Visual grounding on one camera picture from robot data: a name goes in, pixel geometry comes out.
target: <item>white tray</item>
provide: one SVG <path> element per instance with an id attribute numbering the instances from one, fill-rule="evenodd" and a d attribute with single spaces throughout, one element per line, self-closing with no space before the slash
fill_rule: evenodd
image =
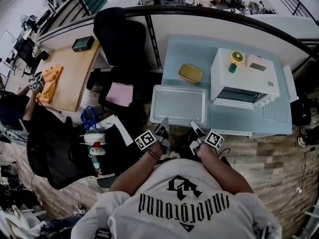
<path id="1" fill-rule="evenodd" d="M 196 87 L 155 85 L 150 120 L 161 123 L 190 126 L 195 121 L 199 127 L 207 123 L 207 90 Z"/>

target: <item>white oven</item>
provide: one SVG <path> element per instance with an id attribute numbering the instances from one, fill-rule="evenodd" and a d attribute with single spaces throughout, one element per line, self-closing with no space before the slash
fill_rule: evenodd
<path id="1" fill-rule="evenodd" d="M 211 99 L 215 105 L 253 109 L 279 97 L 272 61 L 242 53 L 244 61 L 229 71 L 233 51 L 219 48 L 210 69 Z"/>

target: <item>bracelet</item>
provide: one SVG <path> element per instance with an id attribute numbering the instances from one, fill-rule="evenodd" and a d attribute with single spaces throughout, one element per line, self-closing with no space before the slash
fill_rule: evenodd
<path id="1" fill-rule="evenodd" d="M 155 158 L 157 161 L 159 161 L 159 159 L 156 158 L 156 156 L 155 156 L 154 154 L 151 154 L 150 152 L 148 152 L 148 154 L 149 154 L 151 157 Z"/>
<path id="2" fill-rule="evenodd" d="M 152 151 L 151 149 L 148 149 L 148 152 L 152 153 L 153 156 L 155 156 L 158 160 L 160 160 L 160 157 L 154 151 Z"/>
<path id="3" fill-rule="evenodd" d="M 149 149 L 152 149 L 152 150 L 154 150 L 157 154 L 158 154 L 158 156 L 159 156 L 159 158 L 161 157 L 161 155 L 159 154 L 159 152 L 155 149 L 155 148 L 152 148 L 152 147 L 148 147 L 148 150 Z"/>

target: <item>yellow and green object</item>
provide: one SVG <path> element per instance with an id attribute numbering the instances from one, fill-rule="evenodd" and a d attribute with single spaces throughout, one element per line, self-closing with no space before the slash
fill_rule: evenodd
<path id="1" fill-rule="evenodd" d="M 244 56 L 239 51 L 233 51 L 230 54 L 230 61 L 231 61 L 231 64 L 228 68 L 228 71 L 231 73 L 235 73 L 237 65 L 243 63 Z"/>

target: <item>black box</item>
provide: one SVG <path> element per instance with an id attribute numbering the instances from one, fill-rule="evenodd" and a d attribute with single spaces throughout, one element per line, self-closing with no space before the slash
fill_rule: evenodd
<path id="1" fill-rule="evenodd" d="M 74 50 L 74 52 L 89 50 L 91 49 L 94 41 L 95 39 L 93 36 L 76 39 L 72 46 L 72 50 Z"/>

